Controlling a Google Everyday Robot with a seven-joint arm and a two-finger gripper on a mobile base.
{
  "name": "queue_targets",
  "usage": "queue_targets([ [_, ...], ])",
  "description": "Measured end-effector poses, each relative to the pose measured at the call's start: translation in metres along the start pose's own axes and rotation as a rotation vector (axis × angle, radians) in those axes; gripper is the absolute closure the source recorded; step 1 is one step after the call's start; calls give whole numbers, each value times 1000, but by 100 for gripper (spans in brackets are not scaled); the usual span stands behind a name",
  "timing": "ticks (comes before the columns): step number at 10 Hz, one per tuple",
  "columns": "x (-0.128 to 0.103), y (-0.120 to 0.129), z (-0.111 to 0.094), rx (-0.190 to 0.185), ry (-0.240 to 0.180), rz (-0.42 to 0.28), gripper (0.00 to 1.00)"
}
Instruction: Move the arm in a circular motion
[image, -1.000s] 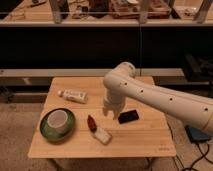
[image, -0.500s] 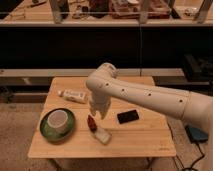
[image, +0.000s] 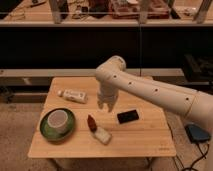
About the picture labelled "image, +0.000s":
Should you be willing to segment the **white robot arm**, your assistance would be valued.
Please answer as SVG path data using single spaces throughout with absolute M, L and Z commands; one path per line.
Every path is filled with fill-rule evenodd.
M 213 95 L 180 87 L 125 72 L 126 62 L 120 56 L 112 56 L 99 65 L 95 77 L 100 83 L 98 105 L 108 106 L 111 112 L 123 90 L 154 105 L 182 116 L 209 133 L 213 133 Z

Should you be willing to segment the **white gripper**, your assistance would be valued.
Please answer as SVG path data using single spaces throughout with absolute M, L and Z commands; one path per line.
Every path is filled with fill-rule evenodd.
M 97 93 L 97 97 L 98 97 L 98 107 L 100 109 L 103 109 L 104 104 L 107 104 L 107 108 L 108 108 L 108 113 L 112 112 L 113 108 L 114 108 L 114 104 L 117 101 L 118 98 L 118 92 L 108 92 L 108 93 L 104 93 L 99 91 Z

